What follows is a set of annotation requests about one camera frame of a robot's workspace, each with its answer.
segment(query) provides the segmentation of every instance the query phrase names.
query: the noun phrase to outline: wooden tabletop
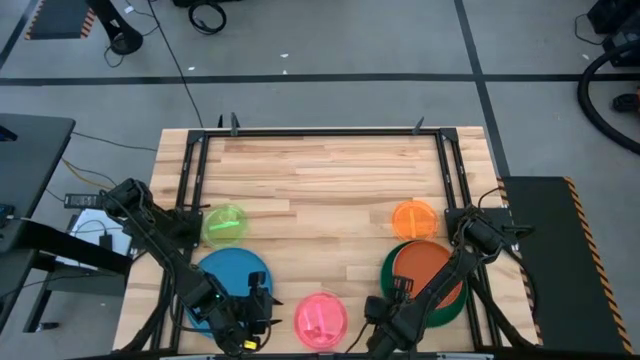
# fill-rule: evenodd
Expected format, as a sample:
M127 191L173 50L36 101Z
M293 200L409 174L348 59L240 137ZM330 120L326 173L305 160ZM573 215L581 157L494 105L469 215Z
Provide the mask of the wooden tabletop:
M165 209L175 205L188 130L164 130L150 188ZM462 157L473 202L497 187L491 155L481 127L458 128ZM453 153L446 145L451 169ZM194 151L195 169L199 151ZM462 198L452 170L457 204ZM189 181L191 198L194 176ZM274 278L273 327L264 353L309 352L293 332L293 314L301 299L317 291L336 294L349 314L347 336L334 350L342 352L364 324L364 302L380 295L382 262L399 241L391 214L406 200L429 203L440 215L435 242L449 247L444 226L447 206L436 144L427 136L214 138L205 168L202 204L233 203L248 214L250 230L241 247L259 255ZM501 205L495 192L484 207ZM198 263L213 251L202 244ZM536 343L529 303L518 265L503 255L487 266L493 297L509 320ZM155 307L162 270L149 255L136 262L122 305L114 349L128 343ZM478 312L483 339L489 344L484 308ZM163 346L169 344L165 322ZM366 351L366 338L354 352ZM427 329L419 351L473 350L466 311L451 323ZM196 333L181 333L181 354L219 353L215 343Z

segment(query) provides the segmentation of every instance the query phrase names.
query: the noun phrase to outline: gray floor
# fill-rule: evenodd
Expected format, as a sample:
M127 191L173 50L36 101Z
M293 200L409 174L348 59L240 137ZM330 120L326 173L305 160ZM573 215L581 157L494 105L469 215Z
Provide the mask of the gray floor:
M0 48L28 0L0 3ZM124 9L124 1L113 1ZM132 0L148 10L143 0ZM487 74L579 74L602 53L573 37L573 18L593 0L465 0ZM224 4L228 27L204 37L190 27L186 10L168 0L154 8L174 52L190 76L327 73L469 74L465 44L450 0L313 1L244 0ZM144 32L153 19L125 18ZM590 34L583 23L581 31ZM111 69L102 58L107 39L94 26L84 40L27 41L21 36L0 78L115 78L177 76L159 33ZM619 72L603 66L601 72ZM594 103L614 126L640 139L640 121L612 114L608 101L633 92L634 83L592 85ZM640 252L635 221L640 158L612 144L587 122L575 99L575 83L489 83L498 129L512 175L571 176L581 194L595 240L634 344L640 342ZM190 85L205 125L234 111L243 126L484 125L473 82L327 82ZM182 85L0 86L2 112L65 116L76 130L129 144L155 146L161 129L196 127ZM122 180L148 181L151 153L73 138L65 158L77 166ZM92 192L64 167L49 185L56 194ZM45 195L35 218L65 226L71 212ZM42 278L34 272L30 281ZM110 350L121 299L57 294L44 319L62 327L39 334L21 329L37 292L25 289L0 336L3 359L64 359Z

